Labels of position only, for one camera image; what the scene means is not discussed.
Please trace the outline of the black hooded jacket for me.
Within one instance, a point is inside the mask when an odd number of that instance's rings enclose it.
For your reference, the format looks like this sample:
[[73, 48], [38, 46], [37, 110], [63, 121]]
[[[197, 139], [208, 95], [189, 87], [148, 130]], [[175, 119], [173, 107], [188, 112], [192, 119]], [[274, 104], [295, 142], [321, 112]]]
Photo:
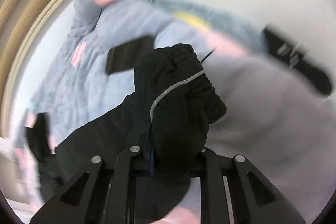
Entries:
[[39, 164], [40, 191], [48, 201], [89, 159], [101, 156], [112, 168], [118, 154], [150, 140], [155, 167], [182, 170], [205, 145], [211, 124], [227, 108], [189, 44], [158, 48], [135, 66], [135, 90], [116, 108], [76, 129]]

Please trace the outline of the grey floral bed blanket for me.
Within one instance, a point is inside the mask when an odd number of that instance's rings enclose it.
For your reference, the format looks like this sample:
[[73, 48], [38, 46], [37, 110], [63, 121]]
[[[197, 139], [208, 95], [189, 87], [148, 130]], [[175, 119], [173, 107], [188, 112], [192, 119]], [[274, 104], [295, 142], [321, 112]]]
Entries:
[[335, 223], [330, 76], [270, 28], [76, 0], [34, 95], [32, 223]]

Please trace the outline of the black smartphone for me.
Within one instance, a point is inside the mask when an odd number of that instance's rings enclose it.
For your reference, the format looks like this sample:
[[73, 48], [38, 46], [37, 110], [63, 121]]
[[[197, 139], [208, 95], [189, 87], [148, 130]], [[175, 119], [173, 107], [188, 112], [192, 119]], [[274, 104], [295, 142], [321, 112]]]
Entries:
[[154, 42], [155, 38], [147, 35], [111, 48], [106, 58], [106, 74], [133, 69], [144, 55], [154, 49]]

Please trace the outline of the wooden slatted headboard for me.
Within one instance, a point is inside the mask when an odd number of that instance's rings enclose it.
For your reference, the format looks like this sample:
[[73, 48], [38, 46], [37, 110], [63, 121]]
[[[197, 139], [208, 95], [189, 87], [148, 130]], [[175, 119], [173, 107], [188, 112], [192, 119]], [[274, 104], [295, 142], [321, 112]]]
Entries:
[[1, 0], [1, 137], [10, 138], [15, 85], [31, 44], [64, 0]]

